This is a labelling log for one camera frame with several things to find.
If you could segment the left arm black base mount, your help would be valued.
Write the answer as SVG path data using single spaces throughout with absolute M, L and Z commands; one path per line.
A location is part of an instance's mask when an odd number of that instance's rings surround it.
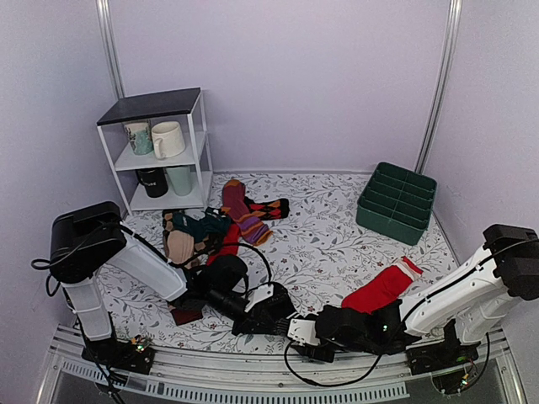
M 80 331 L 85 348 L 82 358 L 111 369 L 121 369 L 141 375 L 149 375 L 155 350 L 150 338 L 135 335 L 129 341 L 120 341 L 116 337 L 112 323 L 111 332 L 104 338 L 90 340 L 81 320 Z

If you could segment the black sock with white stripes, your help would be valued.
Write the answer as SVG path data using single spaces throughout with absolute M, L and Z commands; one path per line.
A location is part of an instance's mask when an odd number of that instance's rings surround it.
M 295 320 L 295 317 L 286 317 L 286 318 L 281 318 L 275 321 L 274 326 L 273 326 L 274 335 L 287 337 L 292 320 Z

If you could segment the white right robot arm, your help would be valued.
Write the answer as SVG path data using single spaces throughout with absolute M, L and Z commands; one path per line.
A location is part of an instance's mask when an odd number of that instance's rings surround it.
M 435 359 L 454 366 L 522 300 L 538 297 L 538 235 L 530 228 L 495 224 L 485 243 L 458 269 L 417 294 L 373 311 L 325 306 L 293 318 L 286 336 L 298 352 L 331 362 L 334 351 L 391 355 L 434 330 L 445 341 Z

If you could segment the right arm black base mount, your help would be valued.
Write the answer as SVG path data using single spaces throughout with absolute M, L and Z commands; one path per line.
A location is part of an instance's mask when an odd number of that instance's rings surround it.
M 425 345 L 406 350 L 408 367 L 412 375 L 449 369 L 454 366 L 478 359 L 480 343 L 463 345 L 456 336 L 456 321 L 451 320 L 444 328 L 444 340 L 440 343 Z

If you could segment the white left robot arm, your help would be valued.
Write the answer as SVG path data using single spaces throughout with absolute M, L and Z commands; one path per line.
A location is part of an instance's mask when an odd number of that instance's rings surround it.
M 97 286 L 97 273 L 113 266 L 143 283 L 178 311 L 176 319 L 211 306 L 232 319 L 232 332 L 286 335 L 297 312 L 287 289 L 271 280 L 235 291 L 248 282 L 248 268 L 236 255 L 221 255 L 206 265 L 191 259 L 174 263 L 120 218 L 113 202 L 58 216 L 51 228 L 49 271 L 65 290 L 93 352 L 107 365 L 125 358 Z

